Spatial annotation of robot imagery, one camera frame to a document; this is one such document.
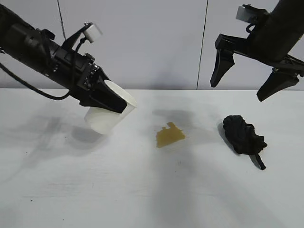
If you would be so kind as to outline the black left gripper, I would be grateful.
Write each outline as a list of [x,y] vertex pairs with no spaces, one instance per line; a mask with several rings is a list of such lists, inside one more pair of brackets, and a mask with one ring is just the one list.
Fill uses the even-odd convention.
[[103,108],[121,114],[127,102],[121,94],[124,90],[108,80],[103,69],[94,63],[90,55],[81,55],[61,46],[51,52],[52,71],[49,78],[69,90],[69,95],[81,106]]

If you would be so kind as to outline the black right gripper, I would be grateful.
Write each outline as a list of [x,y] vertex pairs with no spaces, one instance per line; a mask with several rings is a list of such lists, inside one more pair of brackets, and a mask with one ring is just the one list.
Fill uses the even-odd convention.
[[298,75],[304,75],[304,63],[288,53],[304,34],[304,17],[293,15],[284,19],[274,14],[255,16],[247,31],[247,38],[219,34],[215,41],[217,54],[210,79],[211,87],[215,88],[234,66],[234,54],[275,67],[256,94],[260,102],[295,86],[299,82]]

